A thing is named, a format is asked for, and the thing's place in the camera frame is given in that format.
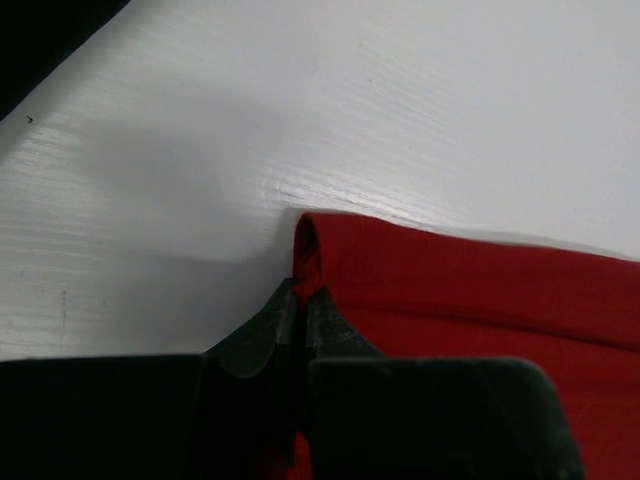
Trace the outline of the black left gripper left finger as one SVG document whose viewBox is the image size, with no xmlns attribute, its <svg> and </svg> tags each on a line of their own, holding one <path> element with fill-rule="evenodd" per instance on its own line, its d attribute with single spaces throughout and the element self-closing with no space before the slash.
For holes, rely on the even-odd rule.
<svg viewBox="0 0 640 480">
<path fill-rule="evenodd" d="M 5 479 L 283 479 L 295 456 L 297 299 L 196 354 L 5 361 Z"/>
</svg>

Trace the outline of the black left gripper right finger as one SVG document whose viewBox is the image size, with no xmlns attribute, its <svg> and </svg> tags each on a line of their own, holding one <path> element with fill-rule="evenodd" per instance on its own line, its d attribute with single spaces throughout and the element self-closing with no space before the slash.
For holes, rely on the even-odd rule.
<svg viewBox="0 0 640 480">
<path fill-rule="evenodd" d="M 306 403 L 317 479 L 581 479 L 555 386 L 509 357 L 381 353 L 328 290 L 307 307 Z"/>
</svg>

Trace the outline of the red t shirt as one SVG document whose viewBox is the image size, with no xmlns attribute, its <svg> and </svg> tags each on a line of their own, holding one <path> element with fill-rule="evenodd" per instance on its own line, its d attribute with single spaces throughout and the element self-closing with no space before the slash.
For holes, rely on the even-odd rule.
<svg viewBox="0 0 640 480">
<path fill-rule="evenodd" d="M 639 475 L 639 266 L 304 214 L 295 293 L 322 289 L 390 356 L 515 356 L 557 385 L 591 479 Z"/>
</svg>

